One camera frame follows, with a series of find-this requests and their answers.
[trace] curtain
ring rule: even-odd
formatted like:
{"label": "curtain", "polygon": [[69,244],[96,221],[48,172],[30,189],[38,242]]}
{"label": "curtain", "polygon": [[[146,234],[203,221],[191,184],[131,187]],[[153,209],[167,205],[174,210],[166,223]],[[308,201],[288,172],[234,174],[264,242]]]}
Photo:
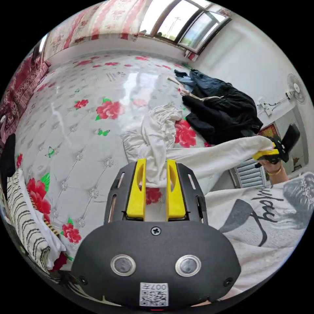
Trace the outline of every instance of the curtain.
{"label": "curtain", "polygon": [[135,41],[151,1],[107,0],[71,16],[49,33],[44,60],[66,48],[100,38]]}
{"label": "curtain", "polygon": [[41,62],[40,56],[32,60],[32,53],[20,64],[0,103],[0,118],[6,116],[2,139],[15,133],[34,90],[47,74],[49,66],[49,62]]}

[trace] green butterfly print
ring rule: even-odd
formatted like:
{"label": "green butterfly print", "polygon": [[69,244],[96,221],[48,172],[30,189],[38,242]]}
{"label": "green butterfly print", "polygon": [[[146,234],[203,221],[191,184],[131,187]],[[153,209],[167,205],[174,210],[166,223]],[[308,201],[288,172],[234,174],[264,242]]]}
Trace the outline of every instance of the green butterfly print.
{"label": "green butterfly print", "polygon": [[109,132],[110,132],[110,130],[107,130],[107,131],[99,130],[98,135],[107,136]]}
{"label": "green butterfly print", "polygon": [[55,153],[55,150],[49,146],[48,148],[48,154],[46,154],[45,156],[48,157],[48,158],[51,158],[51,156]]}

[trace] human hand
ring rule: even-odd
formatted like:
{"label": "human hand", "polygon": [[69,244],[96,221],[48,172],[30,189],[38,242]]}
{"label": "human hand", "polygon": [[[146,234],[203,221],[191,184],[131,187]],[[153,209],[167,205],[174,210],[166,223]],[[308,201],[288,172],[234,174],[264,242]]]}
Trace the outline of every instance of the human hand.
{"label": "human hand", "polygon": [[259,163],[265,168],[268,173],[275,173],[279,171],[282,166],[281,161],[277,162],[276,164],[272,164],[267,160],[260,160]]}

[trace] white wall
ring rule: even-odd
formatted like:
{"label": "white wall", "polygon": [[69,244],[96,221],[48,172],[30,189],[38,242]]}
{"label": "white wall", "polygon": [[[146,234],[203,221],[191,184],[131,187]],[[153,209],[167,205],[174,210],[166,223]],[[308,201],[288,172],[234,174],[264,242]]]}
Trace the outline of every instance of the white wall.
{"label": "white wall", "polygon": [[92,40],[64,49],[50,57],[48,61],[54,66],[87,53],[110,50],[134,50],[144,53],[156,53],[161,56],[172,57],[178,61],[187,62],[187,59],[183,56],[183,48],[147,36],[139,37],[135,42],[118,38]]}
{"label": "white wall", "polygon": [[[263,97],[265,102],[275,103],[285,96],[288,89],[287,75],[299,74],[281,49],[252,23],[234,14],[227,24],[209,43],[195,62],[189,65],[203,73],[230,82],[247,93],[256,103]],[[314,166],[314,107],[305,90],[306,102],[286,101],[268,117],[259,115],[264,125],[298,105],[307,134],[309,166]]]}

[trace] striped fabric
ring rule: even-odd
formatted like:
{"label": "striped fabric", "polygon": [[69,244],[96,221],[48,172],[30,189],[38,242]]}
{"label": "striped fabric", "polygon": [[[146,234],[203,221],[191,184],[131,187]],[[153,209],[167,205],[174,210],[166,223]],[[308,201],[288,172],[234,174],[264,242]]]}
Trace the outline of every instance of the striped fabric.
{"label": "striped fabric", "polygon": [[8,206],[12,224],[24,248],[41,270],[49,273],[45,261],[50,252],[50,247],[39,231],[26,205],[19,185],[18,171],[15,172],[13,177],[8,178]]}
{"label": "striped fabric", "polygon": [[[34,203],[33,199],[30,197],[30,201],[32,202],[32,205],[34,207],[35,210],[37,210],[37,206],[36,204]],[[59,232],[49,223],[49,221],[47,221],[45,218],[44,218],[44,222],[45,224],[48,226],[48,228],[57,236],[59,237]]]}

